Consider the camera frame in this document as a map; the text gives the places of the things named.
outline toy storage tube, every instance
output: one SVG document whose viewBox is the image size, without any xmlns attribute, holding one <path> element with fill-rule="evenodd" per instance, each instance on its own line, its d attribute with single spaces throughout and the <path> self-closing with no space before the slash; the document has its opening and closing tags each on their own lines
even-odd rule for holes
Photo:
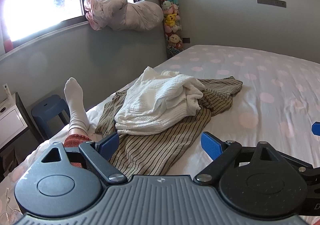
<svg viewBox="0 0 320 225">
<path fill-rule="evenodd" d="M 167 55 L 171 58 L 183 51 L 178 0 L 160 0 L 164 16 L 164 32 L 167 39 Z"/>
</svg>

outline foot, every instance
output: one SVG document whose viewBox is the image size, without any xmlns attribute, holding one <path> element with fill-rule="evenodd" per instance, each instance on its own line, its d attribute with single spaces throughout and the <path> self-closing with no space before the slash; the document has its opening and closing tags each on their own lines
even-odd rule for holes
<svg viewBox="0 0 320 225">
<path fill-rule="evenodd" d="M 64 94 L 70 110 L 70 125 L 72 128 L 80 128 L 88 133 L 90 122 L 83 106 L 83 91 L 76 79 L 70 78 L 65 87 Z"/>
</svg>

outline bed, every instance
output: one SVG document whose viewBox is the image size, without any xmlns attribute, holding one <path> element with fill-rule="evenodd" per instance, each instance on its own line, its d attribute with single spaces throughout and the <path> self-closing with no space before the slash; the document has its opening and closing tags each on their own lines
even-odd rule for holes
<svg viewBox="0 0 320 225">
<path fill-rule="evenodd" d="M 155 68 L 180 71 L 200 79 L 222 79 L 234 76 L 243 81 L 242 90 L 233 98 L 233 106 L 214 117 L 204 128 L 221 140 L 236 140 L 243 146 L 268 141 L 275 149 L 320 166 L 320 140 L 311 125 L 320 119 L 320 64 L 261 50 L 196 45 Z M 122 90 L 130 87 L 134 81 Z M 94 133 L 103 107 L 113 95 L 87 112 Z M 0 184 L 0 210 L 5 211 L 5 188 L 9 188 L 10 207 L 17 208 L 15 182 L 51 143 L 63 142 L 68 126 L 42 143 Z M 93 140 L 102 136 L 94 134 Z M 202 150 L 200 137 L 171 167 L 167 174 L 189 174 L 192 177 L 211 162 Z M 313 224 L 318 218 L 308 217 Z M 5 215 L 0 224 L 8 224 Z"/>
</svg>

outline yellow plush toy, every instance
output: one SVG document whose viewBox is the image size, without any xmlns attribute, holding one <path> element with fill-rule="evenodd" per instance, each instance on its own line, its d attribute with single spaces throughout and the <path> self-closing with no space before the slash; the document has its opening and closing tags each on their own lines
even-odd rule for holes
<svg viewBox="0 0 320 225">
<path fill-rule="evenodd" d="M 169 27 L 173 27 L 176 24 L 176 13 L 167 15 L 165 19 L 165 24 Z"/>
</svg>

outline blue stool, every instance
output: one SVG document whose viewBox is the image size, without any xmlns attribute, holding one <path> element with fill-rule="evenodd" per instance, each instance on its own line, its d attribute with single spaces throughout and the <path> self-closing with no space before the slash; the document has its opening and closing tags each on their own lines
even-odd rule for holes
<svg viewBox="0 0 320 225">
<path fill-rule="evenodd" d="M 52 138 L 52 132 L 47 121 L 53 117 L 59 115 L 63 124 L 68 124 L 62 114 L 63 110 L 65 110 L 67 115 L 70 117 L 68 104 L 64 99 L 61 99 L 60 96 L 56 94 L 44 99 L 32 108 L 31 115 L 33 116 L 33 119 L 35 120 L 44 139 Z"/>
</svg>

